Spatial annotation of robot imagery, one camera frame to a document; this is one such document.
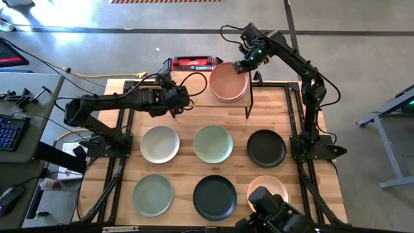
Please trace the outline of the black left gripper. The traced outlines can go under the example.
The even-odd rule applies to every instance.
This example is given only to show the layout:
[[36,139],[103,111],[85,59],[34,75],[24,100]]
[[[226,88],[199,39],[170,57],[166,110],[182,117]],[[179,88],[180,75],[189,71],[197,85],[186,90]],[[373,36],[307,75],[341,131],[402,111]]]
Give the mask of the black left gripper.
[[179,115],[184,110],[192,110],[195,106],[195,102],[190,99],[190,94],[186,86],[161,86],[163,90],[163,103],[164,109],[161,111],[161,115],[165,115],[170,112],[172,115]]

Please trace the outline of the pink plate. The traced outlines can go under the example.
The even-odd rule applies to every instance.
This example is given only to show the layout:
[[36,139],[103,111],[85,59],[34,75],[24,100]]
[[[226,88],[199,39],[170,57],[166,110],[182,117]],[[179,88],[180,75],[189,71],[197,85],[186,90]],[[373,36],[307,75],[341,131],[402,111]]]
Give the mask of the pink plate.
[[255,178],[247,188],[246,198],[259,186],[264,186],[272,195],[279,194],[285,202],[289,201],[289,195],[285,185],[277,178],[270,175],[262,175]]
[[218,97],[233,99],[248,85],[246,73],[237,74],[231,62],[218,65],[209,77],[208,87]]

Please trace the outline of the light green plate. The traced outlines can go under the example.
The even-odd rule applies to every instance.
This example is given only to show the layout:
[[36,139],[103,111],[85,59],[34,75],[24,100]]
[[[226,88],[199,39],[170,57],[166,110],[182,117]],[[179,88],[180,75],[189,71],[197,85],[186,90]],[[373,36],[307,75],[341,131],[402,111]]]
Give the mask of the light green plate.
[[222,126],[204,126],[193,138],[193,150],[200,160],[209,164],[225,161],[234,146],[230,132]]

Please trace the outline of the grey-green plate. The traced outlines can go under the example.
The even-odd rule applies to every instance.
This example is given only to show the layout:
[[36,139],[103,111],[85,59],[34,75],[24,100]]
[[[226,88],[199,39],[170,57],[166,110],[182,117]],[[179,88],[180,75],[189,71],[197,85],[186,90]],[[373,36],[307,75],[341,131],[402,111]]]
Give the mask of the grey-green plate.
[[137,182],[132,200],[135,210],[140,215],[157,217],[171,206],[173,187],[163,175],[147,175]]

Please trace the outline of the wooden shelf with black legs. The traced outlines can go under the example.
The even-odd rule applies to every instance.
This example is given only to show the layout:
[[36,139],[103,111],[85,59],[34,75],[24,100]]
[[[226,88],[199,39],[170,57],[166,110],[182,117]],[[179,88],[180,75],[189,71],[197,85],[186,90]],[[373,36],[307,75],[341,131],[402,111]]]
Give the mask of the wooden shelf with black legs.
[[[253,94],[251,88],[251,77],[250,73],[246,73],[248,85],[243,97],[240,97],[235,102],[223,102],[214,97],[211,94],[209,87],[207,87],[203,93],[191,97],[195,103],[195,107],[243,107],[245,109],[245,117],[248,119],[251,109],[253,107]],[[190,76],[185,82],[189,94],[195,94],[202,90],[206,82],[200,74],[194,74]]]

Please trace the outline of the red black tool case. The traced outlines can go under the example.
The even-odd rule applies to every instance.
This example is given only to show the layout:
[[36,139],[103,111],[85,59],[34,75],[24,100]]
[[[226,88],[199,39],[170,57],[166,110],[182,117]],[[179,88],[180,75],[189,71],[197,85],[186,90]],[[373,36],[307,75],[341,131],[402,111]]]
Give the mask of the red black tool case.
[[214,60],[211,56],[179,56],[174,57],[173,71],[212,71]]

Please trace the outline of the black plate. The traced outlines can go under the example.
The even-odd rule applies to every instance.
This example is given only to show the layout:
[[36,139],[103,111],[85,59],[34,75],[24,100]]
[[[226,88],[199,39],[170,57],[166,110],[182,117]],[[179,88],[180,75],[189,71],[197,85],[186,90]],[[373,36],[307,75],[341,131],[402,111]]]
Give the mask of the black plate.
[[287,147],[285,141],[275,131],[261,129],[250,135],[247,154],[258,166],[273,168],[285,160]]

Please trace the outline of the white box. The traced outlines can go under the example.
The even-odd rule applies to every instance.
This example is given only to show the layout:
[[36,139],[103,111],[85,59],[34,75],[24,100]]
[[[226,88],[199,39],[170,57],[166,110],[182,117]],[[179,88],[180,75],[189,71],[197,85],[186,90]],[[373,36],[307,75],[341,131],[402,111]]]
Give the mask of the white box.
[[[82,146],[79,142],[66,142],[63,144],[63,152],[68,153],[69,155],[75,157],[75,152],[84,152],[87,153],[87,148],[85,146]],[[78,173],[75,171],[72,171],[68,168],[59,167],[59,173],[58,173],[58,180],[59,181],[68,181],[73,179],[81,179],[82,173]]]

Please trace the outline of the black flat bar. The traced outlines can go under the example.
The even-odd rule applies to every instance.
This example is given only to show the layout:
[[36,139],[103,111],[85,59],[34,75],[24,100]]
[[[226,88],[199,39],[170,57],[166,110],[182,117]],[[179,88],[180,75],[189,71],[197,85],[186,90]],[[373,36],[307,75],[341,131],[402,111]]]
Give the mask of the black flat bar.
[[85,160],[81,160],[43,142],[39,142],[33,159],[43,160],[78,173],[85,173],[87,166]]

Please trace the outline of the grey desk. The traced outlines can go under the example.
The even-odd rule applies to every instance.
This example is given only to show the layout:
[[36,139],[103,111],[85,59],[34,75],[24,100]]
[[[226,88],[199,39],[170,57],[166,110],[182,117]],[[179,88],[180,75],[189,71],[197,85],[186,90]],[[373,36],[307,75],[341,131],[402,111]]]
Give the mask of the grey desk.
[[30,119],[17,150],[0,150],[0,162],[24,163],[33,158],[63,81],[64,77],[60,74],[0,72],[0,93],[11,90],[21,94],[26,88],[32,96],[36,96],[44,87],[49,90],[39,96],[38,103],[28,104],[22,110],[13,102],[0,100],[0,115]]
[[0,230],[21,228],[44,166],[45,163],[38,160],[27,163],[0,163],[0,196],[14,184],[22,183],[25,190],[11,213],[0,217]]

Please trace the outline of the plastic bottle with red cap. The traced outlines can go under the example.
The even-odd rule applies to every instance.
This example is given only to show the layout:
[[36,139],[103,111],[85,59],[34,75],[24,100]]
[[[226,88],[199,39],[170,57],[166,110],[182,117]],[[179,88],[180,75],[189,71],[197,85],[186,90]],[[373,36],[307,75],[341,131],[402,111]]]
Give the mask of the plastic bottle with red cap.
[[60,184],[57,180],[50,178],[43,178],[39,182],[39,187],[42,190],[54,190],[60,187]]

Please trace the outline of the black desk clamp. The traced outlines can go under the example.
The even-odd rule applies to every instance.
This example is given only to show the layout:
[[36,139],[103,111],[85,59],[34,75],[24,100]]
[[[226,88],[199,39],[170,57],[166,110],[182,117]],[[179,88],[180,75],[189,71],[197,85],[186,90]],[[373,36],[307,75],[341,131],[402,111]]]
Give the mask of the black desk clamp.
[[6,92],[0,93],[0,100],[13,102],[15,103],[17,108],[23,109],[28,104],[37,104],[39,102],[38,98],[43,93],[52,93],[51,90],[45,86],[42,86],[41,88],[42,90],[34,96],[30,94],[30,91],[27,88],[24,88],[23,92],[20,95],[17,95],[16,92],[13,90],[8,90]]

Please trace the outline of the black device with green light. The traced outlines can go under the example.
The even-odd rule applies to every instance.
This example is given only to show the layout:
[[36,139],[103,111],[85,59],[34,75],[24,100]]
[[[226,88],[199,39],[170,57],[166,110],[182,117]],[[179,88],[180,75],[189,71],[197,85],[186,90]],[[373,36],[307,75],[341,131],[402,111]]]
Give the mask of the black device with green light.
[[401,107],[403,113],[414,113],[414,98]]

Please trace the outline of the black monitor with red screen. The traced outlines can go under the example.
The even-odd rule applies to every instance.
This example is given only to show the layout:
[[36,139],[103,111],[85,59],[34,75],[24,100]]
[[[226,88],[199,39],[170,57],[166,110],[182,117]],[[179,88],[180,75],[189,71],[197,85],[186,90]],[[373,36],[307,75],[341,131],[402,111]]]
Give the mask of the black monitor with red screen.
[[30,62],[0,38],[0,68],[29,65]]

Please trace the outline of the black extrusion frame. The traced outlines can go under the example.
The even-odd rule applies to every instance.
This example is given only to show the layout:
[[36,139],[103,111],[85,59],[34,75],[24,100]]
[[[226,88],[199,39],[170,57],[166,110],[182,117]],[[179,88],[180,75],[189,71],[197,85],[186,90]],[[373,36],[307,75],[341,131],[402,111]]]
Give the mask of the black extrusion frame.
[[[99,211],[97,221],[112,221],[115,225],[152,226],[208,226],[193,204],[193,191],[197,183],[208,175],[226,177],[237,192],[237,205],[233,213],[220,222],[222,227],[232,227],[251,214],[247,203],[248,185],[257,177],[270,175],[279,179],[287,189],[289,203],[303,209],[303,198],[296,163],[291,156],[275,168],[262,168],[248,156],[249,136],[260,129],[275,131],[288,140],[300,131],[303,108],[299,82],[265,82],[255,85],[251,94],[254,101],[251,112],[243,107],[195,107],[178,116],[150,117],[135,112],[131,121],[133,144],[120,187],[108,198]],[[232,135],[234,146],[231,155],[223,162],[208,164],[200,160],[193,150],[193,138],[204,126],[219,125]],[[169,126],[179,135],[179,150],[170,161],[154,164],[140,152],[142,135],[154,126]],[[133,190],[141,178],[149,174],[165,176],[173,187],[171,206],[160,216],[140,215],[133,207]]]

